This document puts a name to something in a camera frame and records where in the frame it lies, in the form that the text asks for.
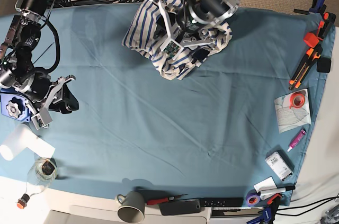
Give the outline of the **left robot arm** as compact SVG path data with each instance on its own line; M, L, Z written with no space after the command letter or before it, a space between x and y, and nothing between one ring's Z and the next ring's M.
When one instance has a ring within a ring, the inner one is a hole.
M225 21L239 8L240 0L180 0L181 6L165 0L151 0L161 17L156 22L155 50L164 59L178 61L186 51L193 62L202 62L217 48L217 33L229 37Z

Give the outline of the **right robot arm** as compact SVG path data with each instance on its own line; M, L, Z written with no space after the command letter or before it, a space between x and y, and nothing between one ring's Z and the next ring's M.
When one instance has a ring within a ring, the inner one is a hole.
M37 130L52 122L51 111L70 114L79 109L67 84L74 75L51 81L61 57L59 35L49 20L56 0L17 0L11 26L1 44L1 113L20 122L32 122ZM43 26L54 37L55 61L50 68L36 67L32 52Z

